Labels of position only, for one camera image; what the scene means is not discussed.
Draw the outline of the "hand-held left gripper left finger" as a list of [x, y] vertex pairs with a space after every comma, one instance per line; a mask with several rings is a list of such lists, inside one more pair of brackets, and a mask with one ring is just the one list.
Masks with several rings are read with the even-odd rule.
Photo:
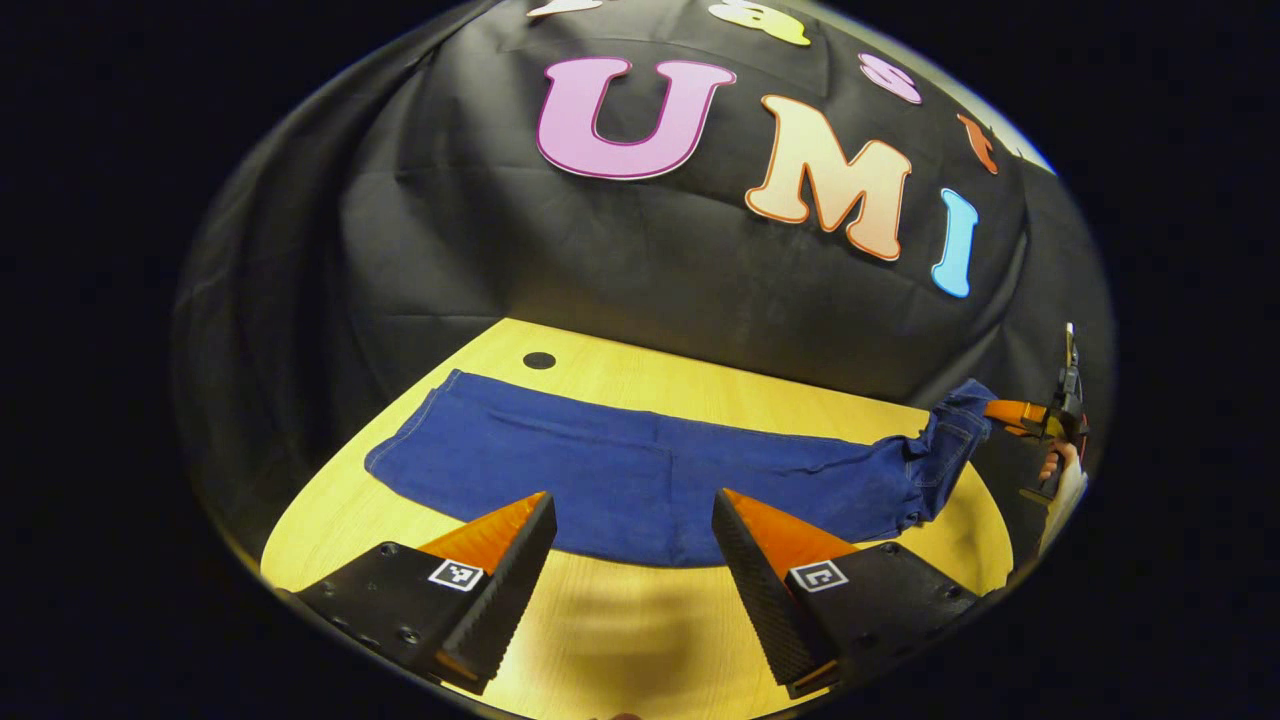
[[415, 676], [481, 694], [557, 529], [553, 496], [536, 492], [419, 547], [376, 543], [288, 602]]

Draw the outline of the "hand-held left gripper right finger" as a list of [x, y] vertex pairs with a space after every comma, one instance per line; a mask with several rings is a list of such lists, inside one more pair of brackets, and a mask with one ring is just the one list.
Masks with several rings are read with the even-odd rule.
[[984, 607], [899, 542], [860, 550], [727, 488], [710, 528], [771, 673], [794, 700], [868, 685]]

